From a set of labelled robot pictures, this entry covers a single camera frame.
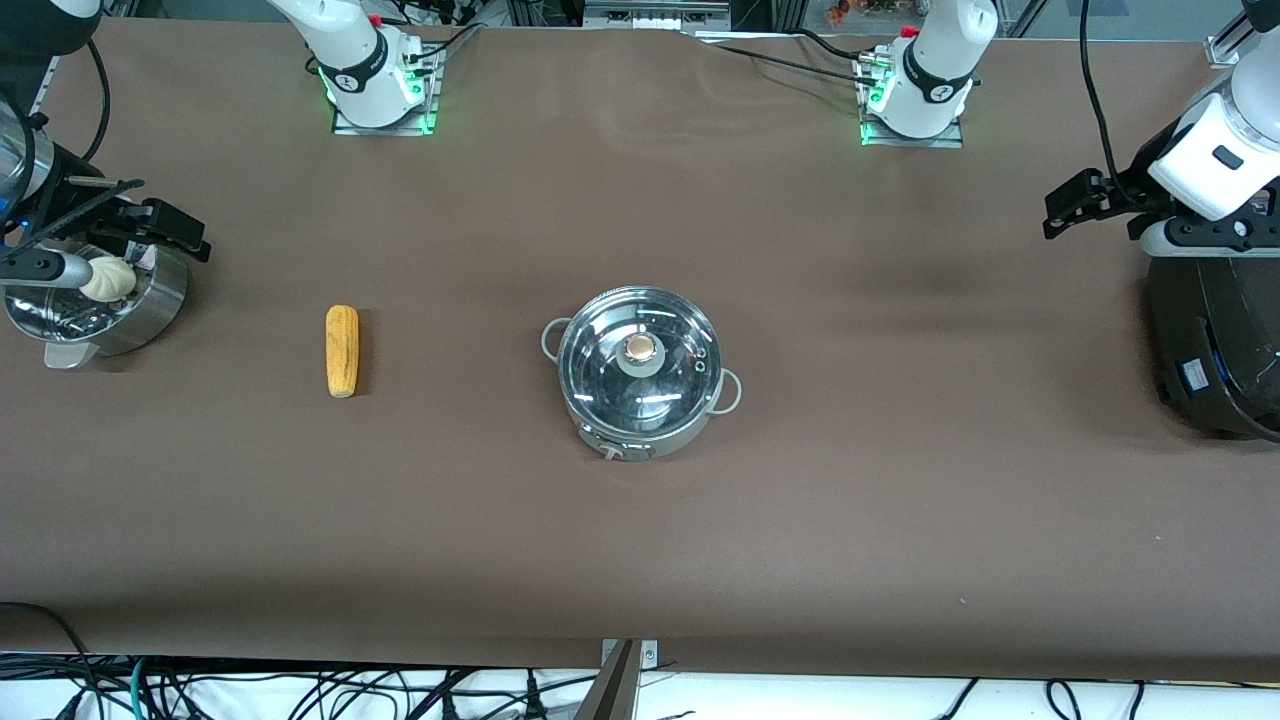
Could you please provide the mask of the yellow corn cob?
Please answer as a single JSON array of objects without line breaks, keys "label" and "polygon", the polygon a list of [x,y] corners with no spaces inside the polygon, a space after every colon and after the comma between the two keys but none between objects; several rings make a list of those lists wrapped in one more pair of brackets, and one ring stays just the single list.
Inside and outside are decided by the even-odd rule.
[{"label": "yellow corn cob", "polygon": [[337,304],[325,315],[326,387],[333,398],[355,396],[358,386],[360,319],[358,311]]}]

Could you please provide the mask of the white steamed bun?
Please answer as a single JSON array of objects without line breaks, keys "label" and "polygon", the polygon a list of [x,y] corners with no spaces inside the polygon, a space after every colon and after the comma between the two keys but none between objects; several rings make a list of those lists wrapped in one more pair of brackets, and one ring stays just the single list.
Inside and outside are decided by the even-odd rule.
[{"label": "white steamed bun", "polygon": [[113,304],[134,292],[137,274],[123,258],[92,258],[88,265],[90,278],[79,287],[79,292],[91,301]]}]

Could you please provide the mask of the black rice cooker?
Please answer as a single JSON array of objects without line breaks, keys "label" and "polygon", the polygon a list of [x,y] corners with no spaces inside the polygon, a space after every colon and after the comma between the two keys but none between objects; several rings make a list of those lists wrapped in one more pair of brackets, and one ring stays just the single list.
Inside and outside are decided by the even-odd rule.
[{"label": "black rice cooker", "polygon": [[1152,258],[1146,287],[1166,402],[1280,445],[1280,259]]}]

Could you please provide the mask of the brown table mat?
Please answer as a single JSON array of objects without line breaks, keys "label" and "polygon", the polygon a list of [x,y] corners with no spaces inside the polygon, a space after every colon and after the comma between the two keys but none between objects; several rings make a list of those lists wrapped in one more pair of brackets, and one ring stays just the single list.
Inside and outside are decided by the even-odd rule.
[{"label": "brown table mat", "polygon": [[0,318],[0,601],[90,650],[1280,679],[1280,448],[1156,398],[1123,220],[1041,233],[1071,42],[929,150],[673,32],[484,29],[420,138],[334,136],[285,23],[95,38],[99,168],[212,256],[79,372]]}]

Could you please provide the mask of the aluminium frame profile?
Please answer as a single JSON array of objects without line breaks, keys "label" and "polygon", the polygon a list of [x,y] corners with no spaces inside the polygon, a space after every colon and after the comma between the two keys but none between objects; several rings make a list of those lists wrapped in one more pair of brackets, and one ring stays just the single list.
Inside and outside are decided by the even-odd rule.
[{"label": "aluminium frame profile", "polygon": [[29,104],[29,108],[27,110],[28,114],[35,114],[35,113],[37,113],[37,111],[41,110],[41,108],[44,105],[44,100],[46,99],[47,92],[49,92],[49,90],[50,90],[50,87],[52,85],[52,81],[54,81],[54,77],[55,77],[55,72],[56,72],[56,68],[58,68],[60,60],[61,60],[60,56],[51,56],[49,59],[47,67],[46,67],[46,69],[44,72],[44,76],[41,77],[40,85],[36,88],[35,96],[33,96],[33,99],[32,99],[32,101]]},{"label": "aluminium frame profile", "polygon": [[1265,35],[1280,28],[1280,0],[1240,0],[1240,13],[1204,41],[1213,68],[1234,67]]}]

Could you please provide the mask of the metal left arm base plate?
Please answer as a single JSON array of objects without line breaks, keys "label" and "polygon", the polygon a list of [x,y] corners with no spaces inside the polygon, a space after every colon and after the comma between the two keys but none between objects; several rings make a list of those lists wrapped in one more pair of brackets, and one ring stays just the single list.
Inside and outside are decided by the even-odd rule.
[{"label": "metal left arm base plate", "polygon": [[897,73],[891,56],[864,53],[852,61],[858,90],[860,143],[906,149],[960,149],[960,115],[973,82],[923,90]]}]

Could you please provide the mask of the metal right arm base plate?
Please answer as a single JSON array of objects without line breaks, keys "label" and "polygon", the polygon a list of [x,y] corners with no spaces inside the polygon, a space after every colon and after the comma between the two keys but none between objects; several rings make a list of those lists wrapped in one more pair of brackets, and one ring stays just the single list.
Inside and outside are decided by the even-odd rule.
[{"label": "metal right arm base plate", "polygon": [[[429,136],[436,127],[444,79],[445,54],[426,59],[407,56],[387,69],[372,87],[351,100],[326,83],[326,99],[333,108],[333,133],[348,136]],[[346,109],[355,109],[358,119],[388,119],[394,110],[403,114],[384,126],[362,126],[352,120]]]}]

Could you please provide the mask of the grey metal frame box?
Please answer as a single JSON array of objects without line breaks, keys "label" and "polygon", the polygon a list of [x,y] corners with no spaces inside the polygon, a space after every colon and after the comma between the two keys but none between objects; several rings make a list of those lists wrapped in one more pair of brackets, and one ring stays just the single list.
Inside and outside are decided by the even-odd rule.
[{"label": "grey metal frame box", "polygon": [[730,0],[584,0],[581,15],[588,29],[732,29]]}]

